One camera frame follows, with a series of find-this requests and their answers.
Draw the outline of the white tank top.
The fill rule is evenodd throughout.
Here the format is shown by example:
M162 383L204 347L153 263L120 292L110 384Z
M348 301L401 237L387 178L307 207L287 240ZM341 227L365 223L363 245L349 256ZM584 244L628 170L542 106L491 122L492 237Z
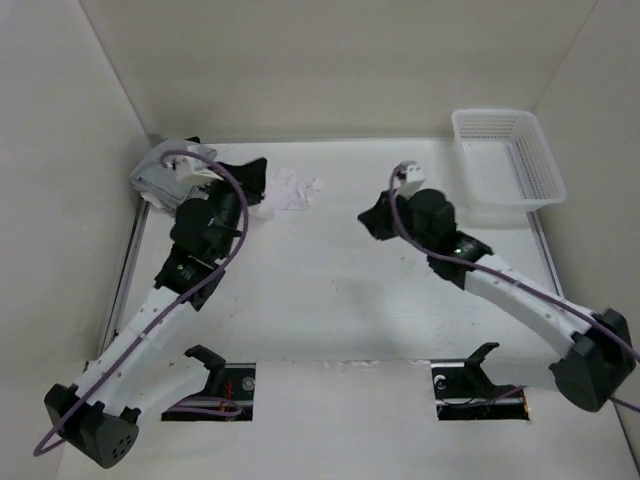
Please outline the white tank top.
M268 178L263 200L250 213L270 220L279 212L308 210L323 187L318 178L303 179L295 170L279 169Z

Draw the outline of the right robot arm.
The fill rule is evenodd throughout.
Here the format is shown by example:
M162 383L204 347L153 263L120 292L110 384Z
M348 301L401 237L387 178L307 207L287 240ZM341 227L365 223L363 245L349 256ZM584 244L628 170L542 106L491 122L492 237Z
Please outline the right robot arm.
M639 355L620 312L595 313L542 290L460 230L455 208L442 192L423 189L404 197L386 190L357 219L376 240L403 238L425 254L438 277L492 303L542 338L558 356L548 368L552 386L574 406L599 411L635 369Z

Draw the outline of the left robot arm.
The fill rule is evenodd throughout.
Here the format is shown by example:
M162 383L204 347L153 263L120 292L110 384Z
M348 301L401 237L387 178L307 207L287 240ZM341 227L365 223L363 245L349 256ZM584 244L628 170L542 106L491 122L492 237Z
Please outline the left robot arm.
M69 443L99 466L116 465L135 442L143 413L136 389L187 310L200 310L219 285L248 233L250 207L266 188L266 158L226 165L185 150L160 163L183 181L204 183L205 197L184 201L170 232L172 247L145 302L102 355L70 386L44 398L52 427L33 454Z

